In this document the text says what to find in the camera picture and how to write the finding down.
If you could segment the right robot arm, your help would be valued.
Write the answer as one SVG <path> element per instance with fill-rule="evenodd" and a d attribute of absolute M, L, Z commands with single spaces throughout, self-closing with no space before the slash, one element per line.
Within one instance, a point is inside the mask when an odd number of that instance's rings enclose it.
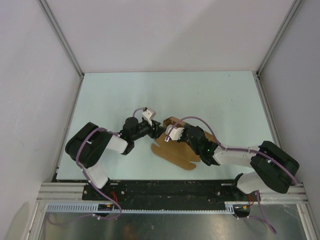
<path fill-rule="evenodd" d="M 233 180 L 230 194 L 237 201 L 254 191 L 286 194 L 298 183 L 295 175 L 299 163 L 271 141 L 248 148 L 223 147 L 209 140 L 199 126 L 188 125 L 182 128 L 177 142 L 186 143 L 207 166 L 236 165 L 253 169 L 253 172 L 238 174 Z"/>

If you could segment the brown cardboard box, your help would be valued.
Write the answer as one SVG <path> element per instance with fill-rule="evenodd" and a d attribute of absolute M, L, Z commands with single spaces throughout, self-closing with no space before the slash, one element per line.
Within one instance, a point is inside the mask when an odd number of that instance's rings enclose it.
<path fill-rule="evenodd" d="M 163 121 L 163 125 L 168 127 L 169 125 L 177 124 L 177 127 L 185 128 L 188 126 L 193 126 L 184 121 L 178 122 L 176 117 L 170 117 Z M 213 155 L 215 150 L 218 147 L 216 140 L 212 136 L 212 134 L 204 131 L 205 136 L 209 141 L 212 141 L 212 154 L 208 155 L 196 155 L 193 150 L 185 143 L 179 142 L 179 140 L 174 141 L 170 140 L 169 142 L 165 142 L 166 133 L 162 133 L 162 135 L 155 140 L 155 142 L 151 145 L 151 151 L 158 157 L 167 160 L 168 162 L 184 169 L 187 171 L 191 171 L 196 168 L 195 162 L 202 161 L 207 166 L 215 165 L 218 166 L 219 163 L 214 159 Z"/>

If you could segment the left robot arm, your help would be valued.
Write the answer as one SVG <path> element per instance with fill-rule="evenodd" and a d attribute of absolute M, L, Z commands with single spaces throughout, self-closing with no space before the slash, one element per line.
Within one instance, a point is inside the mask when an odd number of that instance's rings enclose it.
<path fill-rule="evenodd" d="M 149 136 L 158 139 L 166 128 L 155 120 L 139 121 L 128 117 L 120 132 L 110 132 L 88 122 L 66 144 L 65 152 L 76 162 L 87 180 L 94 185 L 93 194 L 100 200 L 110 196 L 109 177 L 100 167 L 99 160 L 105 150 L 127 155 L 135 147 L 135 141 Z"/>

